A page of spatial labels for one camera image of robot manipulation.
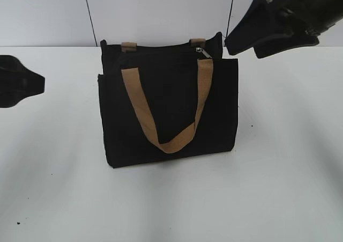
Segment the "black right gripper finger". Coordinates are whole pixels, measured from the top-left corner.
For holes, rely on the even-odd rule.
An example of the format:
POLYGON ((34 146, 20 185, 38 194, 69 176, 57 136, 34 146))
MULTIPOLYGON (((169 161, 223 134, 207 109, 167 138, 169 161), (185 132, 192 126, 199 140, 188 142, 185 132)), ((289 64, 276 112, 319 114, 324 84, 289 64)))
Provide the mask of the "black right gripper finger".
POLYGON ((280 15, 287 1, 253 0, 244 17, 225 39, 229 54, 237 55, 268 41, 290 37, 292 28, 280 15))
POLYGON ((319 44, 319 39, 315 35, 307 33, 297 33, 289 38, 272 39, 254 46, 254 52, 257 58, 265 58, 287 50, 313 47, 319 44))

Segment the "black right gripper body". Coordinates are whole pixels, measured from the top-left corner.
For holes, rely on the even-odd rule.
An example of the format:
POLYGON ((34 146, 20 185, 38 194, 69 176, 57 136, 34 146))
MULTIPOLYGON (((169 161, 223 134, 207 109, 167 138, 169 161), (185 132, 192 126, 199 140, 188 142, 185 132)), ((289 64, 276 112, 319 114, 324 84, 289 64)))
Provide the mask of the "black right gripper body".
POLYGON ((342 20, 342 0, 282 0, 278 24, 286 34, 322 34, 342 20))

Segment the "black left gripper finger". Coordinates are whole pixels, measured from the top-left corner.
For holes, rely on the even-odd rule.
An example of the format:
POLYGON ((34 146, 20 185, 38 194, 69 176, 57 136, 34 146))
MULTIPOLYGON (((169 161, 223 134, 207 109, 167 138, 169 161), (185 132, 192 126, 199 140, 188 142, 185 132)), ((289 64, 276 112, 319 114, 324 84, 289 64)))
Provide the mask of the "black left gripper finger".
POLYGON ((1 77, 14 74, 25 74, 27 68, 12 55, 1 55, 1 77))
POLYGON ((25 98, 44 93, 45 78, 34 72, 1 70, 1 108, 10 108, 25 98))

